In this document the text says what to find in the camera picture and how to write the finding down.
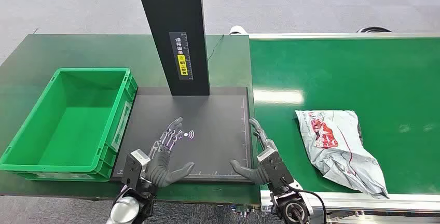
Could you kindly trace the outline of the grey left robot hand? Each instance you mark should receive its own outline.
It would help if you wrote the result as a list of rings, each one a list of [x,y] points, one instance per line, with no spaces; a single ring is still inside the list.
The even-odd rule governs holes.
[[[178,117],[164,130],[159,140],[153,143],[149,152],[150,162],[147,165],[145,179],[157,187],[166,187],[188,176],[195,164],[186,163],[181,169],[170,171],[169,162],[172,150],[176,143],[182,139],[183,118]]]

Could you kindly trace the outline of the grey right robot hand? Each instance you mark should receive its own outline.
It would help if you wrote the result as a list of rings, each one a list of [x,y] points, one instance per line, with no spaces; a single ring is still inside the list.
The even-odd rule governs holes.
[[[255,118],[250,118],[249,123],[255,129],[254,133],[256,134],[256,137],[259,140],[263,149],[261,153],[257,155],[258,167],[256,169],[243,167],[237,160],[230,160],[230,165],[232,166],[233,170],[239,175],[251,180],[258,185],[265,185],[270,182],[270,178],[265,168],[262,167],[262,162],[272,153],[278,151],[278,149],[273,140],[268,138],[266,132]]]

